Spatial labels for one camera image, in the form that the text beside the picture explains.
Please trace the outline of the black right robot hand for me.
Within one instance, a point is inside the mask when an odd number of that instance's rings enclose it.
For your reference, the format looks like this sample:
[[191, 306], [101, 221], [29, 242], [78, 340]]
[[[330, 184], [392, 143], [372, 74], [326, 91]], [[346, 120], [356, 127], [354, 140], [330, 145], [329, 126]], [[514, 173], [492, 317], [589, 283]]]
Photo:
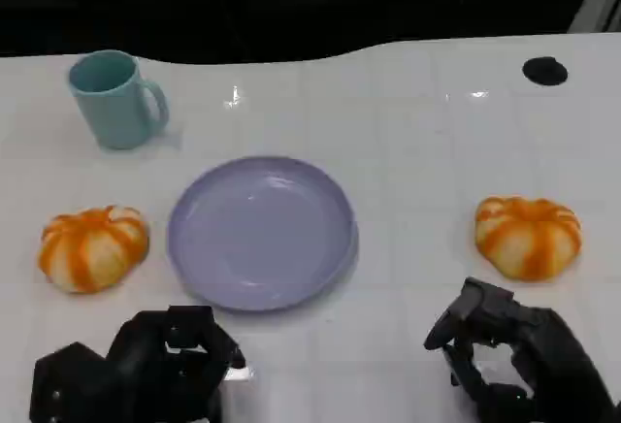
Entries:
[[[508, 345], [526, 385], [488, 383], [474, 364], [474, 345]], [[474, 402], [481, 422], [617, 422], [602, 376], [553, 309], [526, 307], [513, 292], [474, 277], [442, 313], [424, 346], [439, 349], [451, 383]]]

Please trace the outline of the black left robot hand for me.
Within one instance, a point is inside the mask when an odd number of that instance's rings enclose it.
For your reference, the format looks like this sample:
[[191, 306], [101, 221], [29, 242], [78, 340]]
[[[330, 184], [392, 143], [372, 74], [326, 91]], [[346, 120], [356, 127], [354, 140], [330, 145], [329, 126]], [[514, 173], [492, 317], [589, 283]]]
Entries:
[[207, 306], [143, 310], [108, 353], [73, 342], [34, 366], [33, 422], [220, 422], [221, 386], [252, 370]]

